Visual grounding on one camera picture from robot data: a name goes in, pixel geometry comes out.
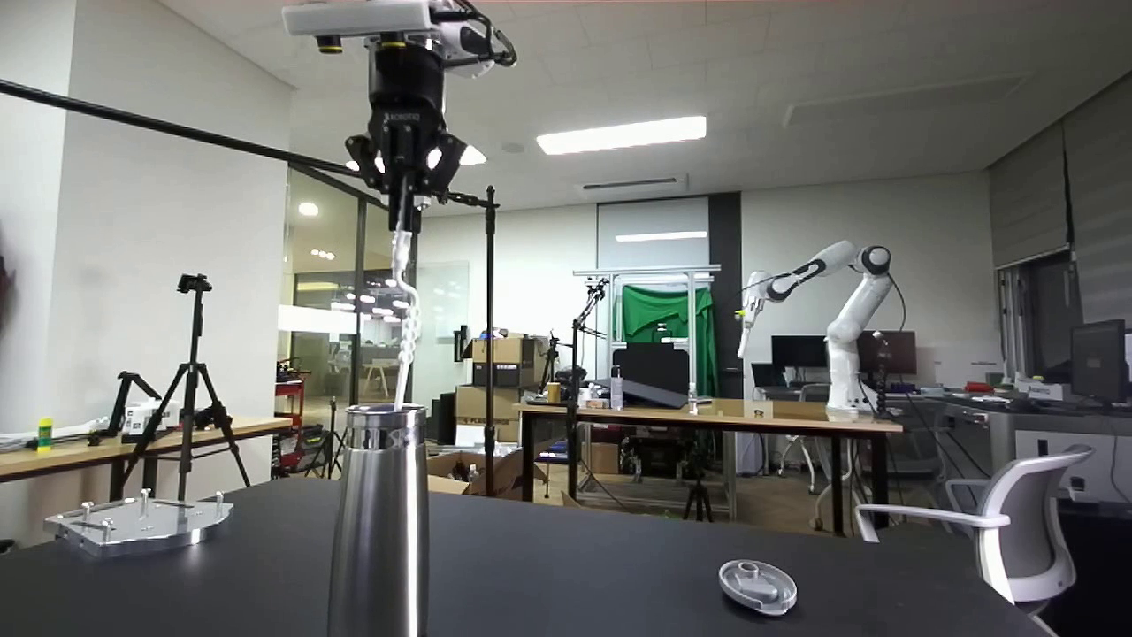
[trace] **black table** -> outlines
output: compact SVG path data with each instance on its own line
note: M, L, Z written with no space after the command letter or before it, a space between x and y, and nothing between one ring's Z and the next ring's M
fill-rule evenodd
M0 557L3 637L317 637L337 486L232 494L225 532L186 551L85 562L68 545ZM601 510L430 494L430 637L1037 637L964 572L955 543L857 545ZM799 583L785 618L718 593L752 557Z

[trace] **tripod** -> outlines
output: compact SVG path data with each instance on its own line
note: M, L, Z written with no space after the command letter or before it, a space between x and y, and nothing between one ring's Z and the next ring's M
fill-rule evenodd
M147 446L151 446L151 439L157 439L157 429L158 429L158 420L161 420L161 414L167 414L175 387L184 383L184 405L180 405L180 466L175 466L175 503L184 503L184 481L186 481L186 471L192 471L192 432L193 432L199 424L210 424L210 420L221 432L225 448L232 454L243 486L252 486L252 481L246 481L246 466L243 466L243 461L239 461L239 446L236 446L236 439L232 439L232 419L230 419L225 406L218 405L210 368L199 361L199 344L200 344L200 333L206 333L206 319L200 319L200 314L206 314L206 313L200 313L206 304L200 304L200 293L213 290L213 285L210 285L210 278L199 271L199 275L180 275L175 290L180 290L180 293L193 293L193 296L192 296L192 348L186 348L186 361L175 368L171 389L161 393L161 405L147 414L146 432L141 432L141 439L139 439L139 446L135 446L135 454L131 454L131 461L126 461L126 466L121 471L121 479L115 479L114 490L121 492L125 481L131 479L131 471L139 466L139 461L146 461L146 454L147 454ZM206 420L200 420L200 414L193 411L193 405L199 405L199 383L206 383L210 400L213 400Z
M125 414L126 414L126 400L131 400L131 387L141 387L146 398L161 400L139 372L121 372L115 383L121 387L115 387L114 406L111 406L111 424L106 424L106 432L91 432L91 439L89 439L91 446L99 446L102 439L121 436Z

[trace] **camera tripod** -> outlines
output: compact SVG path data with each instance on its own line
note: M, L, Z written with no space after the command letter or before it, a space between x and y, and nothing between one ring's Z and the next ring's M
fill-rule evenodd
M157 429L175 393L175 387L184 383L184 405L180 405L180 466L175 466L175 500L184 503L184 481L186 481L186 471L192 471L192 432L200 429L200 424L214 424L225 439L225 448L232 454L236 466L239 466L239 479L243 486L246 481L246 466L243 466L243 458L239 458L239 446L236 446L236 436L232 436L232 419L225 414L225 406L218 405L214 398L214 387L213 387L213 374L210 368L199 361L199 344L200 344L200 333L206 333L206 319L200 319L200 293L213 290L210 278L199 271L199 275L180 275L175 284L180 293L193 293L192 296L192 348L186 348L186 361L175 368L171 389L161 393L161 405L147 414L146 420L146 432L139 436L135 441L135 454L126 461L126 466L121 471L115 479L115 492L125 490L125 481L131 479L131 471L139 466L139 461L146 461L151 439L157 439ZM213 406L206 414L199 414L199 387L206 383L210 389L210 400Z

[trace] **white chair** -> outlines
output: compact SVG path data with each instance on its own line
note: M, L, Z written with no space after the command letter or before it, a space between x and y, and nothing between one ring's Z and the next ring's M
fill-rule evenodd
M859 503L857 528L864 543L876 543L875 517L920 517L960 525L977 537L984 579L1021 608L1040 608L1074 583L1073 551L1061 534L1058 490L1073 462L1086 454L1027 458L1000 466L977 514Z

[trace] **fluorescent light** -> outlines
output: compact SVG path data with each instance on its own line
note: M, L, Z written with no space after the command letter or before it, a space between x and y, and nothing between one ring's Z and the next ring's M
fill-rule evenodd
M662 243L662 241L704 241L706 229L670 229L670 235L615 235L615 243Z
M605 151L605 147L635 147L635 145L671 145L706 137L706 117L671 117L671 120L635 120L619 127L580 127L539 136L539 147L546 157L572 157L572 151Z
M297 203L297 212L309 218L321 216L321 210L313 203Z
M338 290L331 278L302 278L292 290Z

